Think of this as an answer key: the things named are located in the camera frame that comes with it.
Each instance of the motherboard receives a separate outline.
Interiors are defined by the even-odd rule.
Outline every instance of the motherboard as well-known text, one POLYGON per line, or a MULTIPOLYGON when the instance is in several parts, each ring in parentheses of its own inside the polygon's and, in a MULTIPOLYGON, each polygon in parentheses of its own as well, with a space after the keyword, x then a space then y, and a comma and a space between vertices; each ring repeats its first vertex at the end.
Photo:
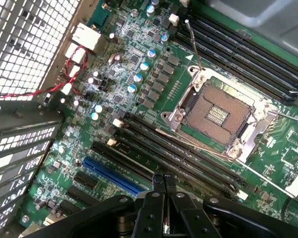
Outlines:
POLYGON ((84 23, 103 49, 61 98, 65 122, 19 222, 136 198, 162 172, 201 201, 220 195, 298 227, 298 59, 198 1, 154 2, 100 1, 84 23))

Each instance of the blue pcie slot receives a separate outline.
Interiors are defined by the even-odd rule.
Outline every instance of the blue pcie slot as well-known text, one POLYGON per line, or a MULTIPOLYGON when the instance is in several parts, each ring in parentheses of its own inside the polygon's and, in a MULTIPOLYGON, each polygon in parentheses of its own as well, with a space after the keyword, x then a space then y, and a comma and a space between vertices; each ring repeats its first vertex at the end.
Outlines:
POLYGON ((131 181, 127 180, 126 178, 122 177, 116 172, 103 166, 102 164, 92 159, 91 157, 85 157, 85 159, 83 160, 83 165, 87 169, 90 169, 96 174, 103 176, 105 179, 123 188, 125 191, 131 193, 134 196, 136 196, 139 192, 142 192, 145 190, 144 188, 139 187, 138 185, 132 183, 131 181))

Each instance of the metal mesh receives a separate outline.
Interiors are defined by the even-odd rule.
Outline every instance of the metal mesh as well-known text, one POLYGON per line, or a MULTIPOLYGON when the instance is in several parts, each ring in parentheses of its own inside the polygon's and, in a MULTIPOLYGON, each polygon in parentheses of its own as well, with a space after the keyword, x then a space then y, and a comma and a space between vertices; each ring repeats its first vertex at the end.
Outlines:
MULTIPOLYGON (((0 0, 0 94, 35 92, 79 0, 0 0)), ((32 96, 4 100, 31 100, 32 96)))

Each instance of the red wire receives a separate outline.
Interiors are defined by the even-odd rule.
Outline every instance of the red wire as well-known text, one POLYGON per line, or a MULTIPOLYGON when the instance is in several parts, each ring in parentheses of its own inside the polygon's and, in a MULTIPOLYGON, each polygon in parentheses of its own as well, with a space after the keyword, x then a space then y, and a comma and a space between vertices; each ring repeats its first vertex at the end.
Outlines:
MULTIPOLYGON (((80 72, 82 72, 84 69, 86 69, 86 63, 87 63, 87 60, 88 60, 88 49, 86 49, 84 46, 78 46, 72 53, 71 57, 68 58, 68 60, 66 61, 66 64, 65 64, 65 76, 66 78, 68 79, 68 81, 66 82, 63 82, 63 83, 60 83, 58 84, 57 86, 55 86, 54 88, 50 89, 50 90, 38 90, 36 92, 33 92, 33 93, 21 93, 21 94, 5 94, 5 95, 0 95, 0 98, 7 98, 7 97, 19 97, 19 96, 34 96, 34 95, 38 95, 40 93, 44 93, 44 92, 54 92, 56 91, 57 89, 63 87, 65 84, 67 83, 71 83, 73 84, 75 78, 78 76, 78 74, 80 72), (69 63, 71 62, 73 56, 75 55, 75 53, 80 49, 80 48, 83 48, 85 49, 85 58, 84 58, 84 61, 83 61, 83 64, 82 64, 82 67, 73 75, 72 78, 70 78, 69 74, 68 74, 68 67, 69 67, 69 63)), ((77 94, 80 94, 79 91, 77 91, 76 89, 74 89, 74 92, 76 92, 77 94)))

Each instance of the black ram slot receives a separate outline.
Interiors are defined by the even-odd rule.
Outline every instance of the black ram slot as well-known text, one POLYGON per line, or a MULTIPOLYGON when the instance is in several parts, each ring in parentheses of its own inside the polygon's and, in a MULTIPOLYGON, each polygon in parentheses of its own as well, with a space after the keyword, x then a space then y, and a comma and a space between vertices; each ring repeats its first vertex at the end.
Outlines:
POLYGON ((61 210, 66 215, 72 215, 74 213, 80 212, 82 209, 67 200, 63 200, 60 203, 59 210, 61 210))
POLYGON ((98 185, 98 180, 85 174, 82 171, 78 171, 77 174, 74 177, 74 181, 79 182, 83 184, 84 186, 88 188, 95 188, 98 185))
MULTIPOLYGON (((189 39, 190 33, 188 31, 182 30, 182 31, 179 31, 179 34, 182 34, 187 39, 189 39)), ((290 93, 290 91, 293 90, 293 88, 289 87, 287 89, 286 88, 287 86, 285 84, 283 85, 280 81, 278 82, 277 80, 274 81, 274 78, 269 76, 269 74, 266 73, 265 71, 258 70, 253 65, 249 65, 246 61, 236 58, 233 55, 228 55, 227 52, 225 52, 222 48, 220 48, 216 44, 214 44, 214 43, 211 44, 209 41, 207 41, 205 38, 203 38, 198 33, 196 35, 197 35, 196 43, 197 43, 198 49, 202 49, 202 46, 204 48, 206 47, 208 49, 211 49, 212 51, 215 51, 219 56, 221 56, 226 61, 226 63, 235 64, 235 66, 237 66, 239 68, 247 69, 247 72, 244 72, 244 74, 249 73, 249 74, 253 75, 254 76, 253 81, 256 82, 255 79, 257 78, 257 81, 260 81, 267 88, 270 87, 275 90, 278 90, 278 91, 280 91, 281 94, 288 96, 288 97, 294 98, 294 97, 298 96, 297 93, 290 93)))
POLYGON ((192 168, 190 168, 188 165, 184 163, 184 161, 181 158, 172 156, 171 153, 166 152, 164 149, 159 148, 158 145, 151 145, 150 141, 147 139, 141 137, 140 135, 133 135, 129 133, 128 131, 122 131, 123 137, 128 138, 130 140, 133 140, 134 143, 139 143, 143 147, 150 150, 153 154, 156 154, 157 156, 164 157, 167 161, 169 161, 170 164, 174 164, 177 167, 181 168, 186 173, 194 174, 194 177, 197 178, 197 180, 200 180, 201 182, 211 186, 212 188, 221 191, 223 194, 225 194, 226 197, 232 197, 235 195, 234 191, 232 191, 231 187, 227 187, 224 184, 220 184, 215 182, 214 180, 210 179, 209 177, 198 173, 194 171, 192 168))
POLYGON ((122 168, 125 168, 133 173, 139 175, 143 179, 148 182, 152 182, 153 174, 142 168, 141 166, 133 163, 132 161, 124 158, 124 156, 118 154, 116 151, 112 150, 111 148, 101 144, 100 142, 95 141, 92 145, 92 150, 97 152, 98 154, 104 156, 106 159, 115 162, 115 164, 119 165, 122 168))
POLYGON ((69 189, 66 191, 66 195, 87 206, 94 206, 99 204, 99 201, 97 201, 92 196, 89 196, 88 194, 75 187, 74 185, 69 187, 69 189))
MULTIPOLYGON (((212 45, 222 45, 222 51, 227 51, 228 54, 230 54, 232 57, 234 57, 242 64, 245 64, 247 61, 249 61, 249 64, 245 64, 246 67, 253 69, 258 68, 257 72, 259 74, 262 74, 263 78, 269 77, 269 79, 272 80, 274 83, 279 84, 281 87, 285 87, 288 91, 295 91, 297 89, 296 85, 298 82, 295 79, 293 79, 293 77, 285 75, 284 71, 278 70, 276 66, 274 68, 270 68, 264 63, 266 61, 263 61, 263 59, 259 58, 258 56, 251 54, 245 49, 226 40, 227 38, 221 37, 220 34, 214 34, 214 32, 212 32, 211 30, 208 31, 207 28, 202 28, 194 24, 192 25, 196 29, 196 38, 200 39, 201 41, 209 41, 212 45)), ((190 32, 186 28, 183 28, 182 30, 187 34, 190 34, 190 32)))
MULTIPOLYGON (((191 44, 191 41, 189 40, 189 38, 178 34, 177 39, 175 39, 175 41, 178 42, 179 44, 183 45, 184 47, 192 50, 192 44, 191 44)), ((209 51, 210 52, 208 52, 205 49, 200 48, 200 47, 198 48, 198 53, 201 57, 205 58, 206 60, 208 60, 211 63, 214 63, 214 64, 220 66, 225 71, 227 71, 227 72, 231 73, 232 75, 234 75, 235 77, 245 81, 249 85, 257 88, 259 91, 266 94, 267 96, 272 97, 272 98, 284 103, 285 105, 292 105, 293 102, 296 100, 296 99, 287 97, 282 92, 280 92, 278 89, 271 88, 270 86, 265 87, 264 85, 266 83, 263 82, 262 80, 261 80, 261 83, 263 83, 264 85, 257 82, 256 80, 254 80, 255 77, 253 77, 252 75, 249 75, 247 72, 245 72, 241 68, 237 68, 236 65, 231 65, 231 63, 227 62, 226 60, 221 59, 217 52, 215 52, 215 51, 212 52, 211 50, 209 50, 209 51)))
POLYGON ((173 145, 173 144, 170 145, 167 142, 165 142, 164 138, 160 137, 160 135, 157 134, 157 132, 152 134, 152 131, 150 131, 150 130, 145 131, 145 129, 146 129, 145 127, 143 127, 143 128, 137 127, 135 124, 132 124, 132 123, 128 123, 127 127, 128 127, 129 130, 134 131, 136 133, 139 133, 143 137, 151 140, 152 143, 156 143, 160 147, 168 150, 169 153, 172 153, 172 154, 175 154, 176 156, 179 156, 187 164, 201 170, 203 173, 208 174, 211 177, 216 178, 218 181, 224 183, 225 185, 232 186, 235 189, 238 188, 237 184, 235 184, 235 182, 232 181, 231 179, 224 177, 223 175, 219 174, 217 171, 212 170, 212 169, 206 167, 205 165, 202 165, 197 160, 189 158, 189 156, 187 156, 185 153, 180 151, 175 145, 173 145))
MULTIPOLYGON (((138 116, 136 116, 134 114, 127 113, 126 114, 126 119, 129 119, 134 123, 138 123, 140 125, 140 127, 142 126, 142 127, 145 127, 145 128, 147 128, 151 131, 155 131, 155 128, 152 125, 148 124, 147 122, 145 122, 144 120, 142 120, 141 118, 139 118, 138 116)), ((206 163, 210 164, 210 166, 219 169, 220 171, 222 171, 226 175, 230 176, 234 180, 241 182, 242 185, 245 184, 245 179, 243 177, 241 177, 240 175, 238 175, 237 173, 235 173, 234 171, 224 167, 223 165, 217 163, 216 161, 214 161, 214 160, 212 160, 212 159, 210 159, 206 156, 203 156, 198 151, 190 148, 189 146, 187 146, 183 143, 180 143, 177 140, 174 140, 170 137, 160 135, 160 134, 158 134, 158 132, 156 132, 156 133, 157 133, 158 136, 160 136, 164 140, 169 141, 170 144, 176 145, 179 149, 182 149, 183 151, 186 151, 191 157, 196 158, 197 160, 205 161, 206 163)))
POLYGON ((215 189, 212 189, 211 187, 207 186, 206 184, 202 183, 201 181, 198 181, 192 175, 191 173, 183 171, 181 168, 178 168, 174 165, 171 165, 167 162, 167 160, 164 159, 164 157, 156 156, 155 154, 151 153, 146 148, 143 148, 138 143, 135 143, 133 140, 125 139, 125 138, 116 138, 117 141, 120 143, 132 148, 133 150, 137 151, 139 154, 142 154, 144 156, 147 156, 149 159, 154 160, 159 164, 160 168, 163 168, 164 171, 169 171, 176 175, 178 178, 183 179, 184 181, 187 181, 190 183, 193 187, 202 190, 207 195, 223 195, 220 191, 217 191, 215 189))
POLYGON ((195 12, 195 11, 191 11, 189 13, 189 17, 190 17, 190 15, 200 21, 207 23, 208 25, 212 26, 213 28, 221 31, 228 37, 231 37, 232 39, 238 41, 240 44, 245 45, 247 48, 256 52, 262 58, 266 59, 267 62, 274 62, 275 64, 277 64, 279 67, 284 69, 284 71, 289 73, 290 75, 291 74, 298 75, 298 68, 296 66, 294 66, 293 64, 291 64, 291 63, 287 62, 286 60, 284 60, 283 58, 269 52, 268 50, 259 46, 255 42, 243 38, 237 32, 235 32, 235 31, 229 29, 228 27, 226 27, 225 25, 213 20, 209 16, 207 16, 205 14, 201 14, 199 12, 195 12))

